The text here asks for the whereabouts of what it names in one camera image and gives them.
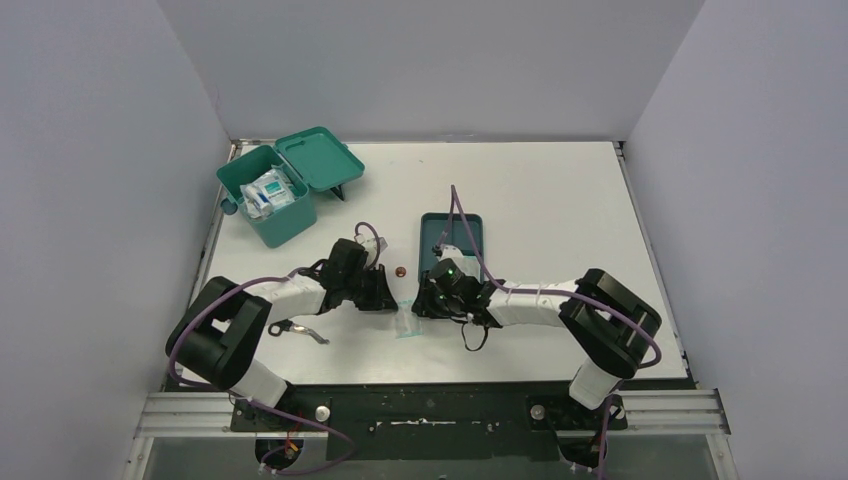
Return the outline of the dark teal divided tray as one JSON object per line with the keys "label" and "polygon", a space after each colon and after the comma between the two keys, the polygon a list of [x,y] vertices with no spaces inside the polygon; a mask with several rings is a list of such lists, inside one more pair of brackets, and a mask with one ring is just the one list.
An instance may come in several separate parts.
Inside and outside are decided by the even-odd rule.
{"label": "dark teal divided tray", "polygon": [[[449,224],[448,213],[428,212],[421,216],[420,240],[419,240],[419,263],[418,278],[423,280],[438,261],[438,255],[433,248],[441,238],[444,228]],[[484,280],[485,274],[481,271],[480,264],[474,254],[471,239],[476,243],[479,253],[484,253],[483,220],[477,214],[467,214],[471,235],[468,235],[465,225],[458,214],[452,217],[448,233],[445,236],[443,246],[453,246],[460,252],[458,265],[467,275],[475,274],[478,280]]]}

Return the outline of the teal medical gauze packet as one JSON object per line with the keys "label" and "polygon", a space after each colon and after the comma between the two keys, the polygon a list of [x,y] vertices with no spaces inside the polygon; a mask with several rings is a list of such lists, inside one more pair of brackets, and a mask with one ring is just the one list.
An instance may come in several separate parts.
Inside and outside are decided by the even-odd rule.
{"label": "teal medical gauze packet", "polygon": [[257,179],[256,183],[275,211],[296,200],[290,179],[278,169],[269,170]]}

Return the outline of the bandage strip pack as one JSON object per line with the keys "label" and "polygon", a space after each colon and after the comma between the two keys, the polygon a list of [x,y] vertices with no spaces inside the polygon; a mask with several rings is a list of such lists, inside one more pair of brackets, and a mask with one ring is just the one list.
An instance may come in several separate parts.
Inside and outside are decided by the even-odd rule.
{"label": "bandage strip pack", "polygon": [[412,338],[423,334],[421,318],[412,311],[410,305],[399,308],[393,317],[393,324],[397,339]]}

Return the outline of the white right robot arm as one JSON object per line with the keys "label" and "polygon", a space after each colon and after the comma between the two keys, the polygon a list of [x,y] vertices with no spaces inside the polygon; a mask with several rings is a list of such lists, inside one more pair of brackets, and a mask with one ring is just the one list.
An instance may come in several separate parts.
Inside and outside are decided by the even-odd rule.
{"label": "white right robot arm", "polygon": [[565,419],[585,429],[603,415],[603,403],[624,381],[657,365],[659,313],[615,277],[592,268],[571,282],[521,284],[481,280],[443,259],[423,274],[412,312],[484,330],[534,325],[565,328],[587,358],[563,401]]}

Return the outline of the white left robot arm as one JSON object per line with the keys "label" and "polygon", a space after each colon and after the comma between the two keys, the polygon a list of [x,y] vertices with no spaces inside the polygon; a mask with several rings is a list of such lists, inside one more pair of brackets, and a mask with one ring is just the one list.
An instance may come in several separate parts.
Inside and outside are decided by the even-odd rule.
{"label": "white left robot arm", "polygon": [[166,342],[169,365],[259,403],[257,417],[269,429],[289,428],[297,415],[292,385],[256,359],[259,341],[270,323],[322,315],[344,302],[363,312],[397,311],[384,266],[368,260],[365,246],[339,239],[327,258],[284,277],[243,284],[212,278]]}

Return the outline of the teal medicine kit box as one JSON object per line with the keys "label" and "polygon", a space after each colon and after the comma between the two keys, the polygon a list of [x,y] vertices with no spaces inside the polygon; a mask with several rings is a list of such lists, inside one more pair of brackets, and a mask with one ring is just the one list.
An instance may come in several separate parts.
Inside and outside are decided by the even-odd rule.
{"label": "teal medicine kit box", "polygon": [[[256,180],[272,169],[280,170],[292,184],[296,200],[267,218],[248,217],[241,185]],[[333,192],[344,198],[344,184],[360,178],[364,164],[327,128],[318,126],[260,145],[220,167],[216,176],[233,206],[263,244],[276,248],[305,231],[317,221],[313,195]]]}

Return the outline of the black handled bandage scissors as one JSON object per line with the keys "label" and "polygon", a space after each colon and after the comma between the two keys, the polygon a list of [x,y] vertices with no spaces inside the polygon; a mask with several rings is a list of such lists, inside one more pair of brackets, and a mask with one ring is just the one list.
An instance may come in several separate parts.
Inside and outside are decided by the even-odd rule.
{"label": "black handled bandage scissors", "polygon": [[328,345],[330,340],[318,334],[312,328],[293,322],[290,319],[281,320],[268,325],[267,333],[272,337],[280,337],[283,333],[293,333],[310,337],[319,345]]}

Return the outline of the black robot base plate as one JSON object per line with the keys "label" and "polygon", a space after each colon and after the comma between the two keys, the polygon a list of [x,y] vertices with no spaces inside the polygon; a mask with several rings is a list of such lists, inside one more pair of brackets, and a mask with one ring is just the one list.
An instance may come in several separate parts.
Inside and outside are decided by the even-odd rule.
{"label": "black robot base plate", "polygon": [[594,467],[600,438],[628,426],[623,400],[614,395],[610,407],[587,409],[568,387],[566,381],[300,386],[283,409],[307,425],[237,400],[231,426],[270,435],[257,443],[258,455],[286,439],[297,446],[323,440],[328,460],[565,457]]}

